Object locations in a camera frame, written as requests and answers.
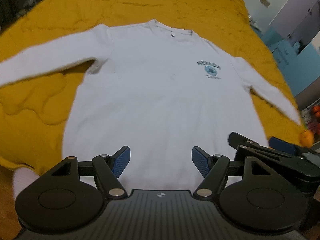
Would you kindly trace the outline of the blue and lilac wall cabinet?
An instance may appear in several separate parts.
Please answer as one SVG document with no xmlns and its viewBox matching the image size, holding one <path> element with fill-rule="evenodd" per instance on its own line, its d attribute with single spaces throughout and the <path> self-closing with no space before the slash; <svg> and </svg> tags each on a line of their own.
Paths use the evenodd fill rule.
<svg viewBox="0 0 320 240">
<path fill-rule="evenodd" d="M 263 36 L 294 96 L 319 78 L 319 0 L 288 0 Z"/>
</svg>

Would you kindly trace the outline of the white long-sleeve sweatshirt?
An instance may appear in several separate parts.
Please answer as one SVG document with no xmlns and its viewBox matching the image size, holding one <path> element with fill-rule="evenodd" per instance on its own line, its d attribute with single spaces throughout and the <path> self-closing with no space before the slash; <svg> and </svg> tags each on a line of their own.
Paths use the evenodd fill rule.
<svg viewBox="0 0 320 240">
<path fill-rule="evenodd" d="M 87 61 L 62 155 L 91 160 L 129 146 L 120 178 L 127 190 L 196 189 L 202 178 L 192 148 L 233 158 L 232 132 L 267 145 L 251 91 L 300 123 L 293 104 L 244 59 L 156 20 L 100 24 L 25 49 L 1 63 L 1 85 Z"/>
</svg>

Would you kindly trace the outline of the grey wall switch plate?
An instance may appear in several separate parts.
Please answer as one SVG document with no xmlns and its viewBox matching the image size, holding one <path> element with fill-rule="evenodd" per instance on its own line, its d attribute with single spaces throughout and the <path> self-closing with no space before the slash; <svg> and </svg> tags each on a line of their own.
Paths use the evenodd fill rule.
<svg viewBox="0 0 320 240">
<path fill-rule="evenodd" d="M 266 8 L 268 8 L 271 4 L 268 0 L 260 0 L 259 2 Z"/>
</svg>

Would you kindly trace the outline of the mustard yellow quilted bedspread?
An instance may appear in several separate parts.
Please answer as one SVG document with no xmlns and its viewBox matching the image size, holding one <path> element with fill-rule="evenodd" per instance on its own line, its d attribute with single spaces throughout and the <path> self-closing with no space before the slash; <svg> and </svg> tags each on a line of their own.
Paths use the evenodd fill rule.
<svg viewBox="0 0 320 240">
<path fill-rule="evenodd" d="M 249 26 L 243 0 L 44 0 L 1 35 L 1 59 L 101 23 L 112 27 L 151 19 L 194 30 L 244 58 L 294 100 L 271 52 Z M 30 167 L 43 174 L 60 161 L 63 129 L 88 67 L 84 63 L 1 88 L 2 167 Z"/>
</svg>

